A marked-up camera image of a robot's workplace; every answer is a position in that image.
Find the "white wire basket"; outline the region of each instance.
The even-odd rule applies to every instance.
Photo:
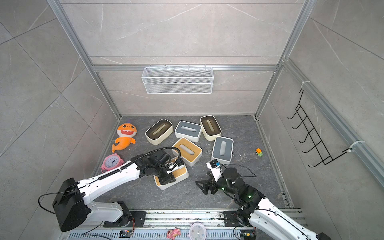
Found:
[[[141,76],[148,94],[212,93],[214,72],[205,66],[146,67]]]

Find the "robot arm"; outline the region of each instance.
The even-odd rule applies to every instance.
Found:
[[[178,151],[179,157],[175,162],[171,161],[171,156],[164,149]],[[127,225],[131,215],[124,202],[100,203],[94,202],[94,199],[143,176],[155,175],[162,185],[175,182],[172,172],[183,167],[180,150],[164,147],[135,156],[119,168],[98,176],[78,182],[73,178],[64,181],[52,203],[60,229],[63,232],[69,231],[85,221],[105,221],[114,227]]]
[[[210,179],[196,181],[196,185],[205,195],[209,190],[212,194],[223,190],[240,205],[236,211],[240,225],[254,226],[276,240],[330,240],[324,233],[316,234],[280,211],[261,192],[246,184],[235,168],[222,171],[221,166],[216,159],[208,162]]]

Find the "pink toy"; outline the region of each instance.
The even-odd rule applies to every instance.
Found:
[[[120,167],[123,163],[124,160],[122,160],[117,153],[109,155],[104,159],[104,162],[101,165],[101,172],[103,172],[103,170],[110,171],[112,169]]]
[[[178,228],[168,230],[167,232],[167,238],[170,238],[172,240],[175,240],[175,237],[181,235],[181,231]]]

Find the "mounting plate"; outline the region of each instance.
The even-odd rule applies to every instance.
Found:
[[[144,221],[145,216],[147,212],[146,211],[131,211],[131,215],[133,218],[135,218],[135,228],[136,227],[144,227]],[[130,221],[126,227],[132,227],[133,221]]]
[[[224,211],[224,225],[226,227],[241,226],[240,221],[237,219],[236,211]]]

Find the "pink alarm clock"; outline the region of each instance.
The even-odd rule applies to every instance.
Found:
[[[117,153],[109,155],[104,159],[104,162],[101,165],[101,172],[103,172],[103,170],[110,171],[120,167],[123,163],[124,160],[122,160],[122,158]]]

